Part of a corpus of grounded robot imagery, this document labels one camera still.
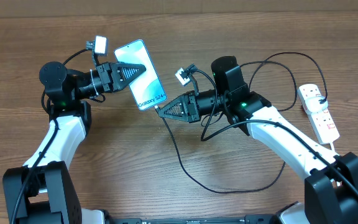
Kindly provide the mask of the Samsung Galaxy smartphone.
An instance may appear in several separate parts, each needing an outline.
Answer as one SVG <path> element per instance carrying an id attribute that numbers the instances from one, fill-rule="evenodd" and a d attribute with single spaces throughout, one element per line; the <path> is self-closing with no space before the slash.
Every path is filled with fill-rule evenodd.
<path id="1" fill-rule="evenodd" d="M 167 99 L 163 85 L 142 39 L 117 48 L 114 55 L 118 62 L 141 64 L 145 67 L 145 72 L 129 85 L 139 110 L 147 110 Z"/>

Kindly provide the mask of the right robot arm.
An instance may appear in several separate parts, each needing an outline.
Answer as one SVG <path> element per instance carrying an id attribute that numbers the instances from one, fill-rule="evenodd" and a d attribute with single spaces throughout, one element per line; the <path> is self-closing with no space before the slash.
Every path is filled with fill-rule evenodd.
<path id="1" fill-rule="evenodd" d="M 264 143 L 290 166 L 305 186 L 304 202 L 276 214 L 247 215 L 246 223 L 358 223 L 358 157 L 327 149 L 290 124 L 263 96 L 251 91 L 233 56 L 216 59 L 213 88 L 186 92 L 162 108 L 164 120 L 198 122 L 220 112 L 229 128 Z"/>

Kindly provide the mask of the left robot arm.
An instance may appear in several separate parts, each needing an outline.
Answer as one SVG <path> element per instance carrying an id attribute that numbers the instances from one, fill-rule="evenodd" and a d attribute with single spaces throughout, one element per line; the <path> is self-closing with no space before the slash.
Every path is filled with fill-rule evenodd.
<path id="1" fill-rule="evenodd" d="M 68 168 L 90 130 L 88 100 L 125 89 L 145 71 L 144 65 L 122 62 L 106 62 L 86 73 L 60 62 L 40 69 L 49 130 L 23 166 L 3 175 L 10 223 L 112 223 L 107 211 L 81 207 Z"/>

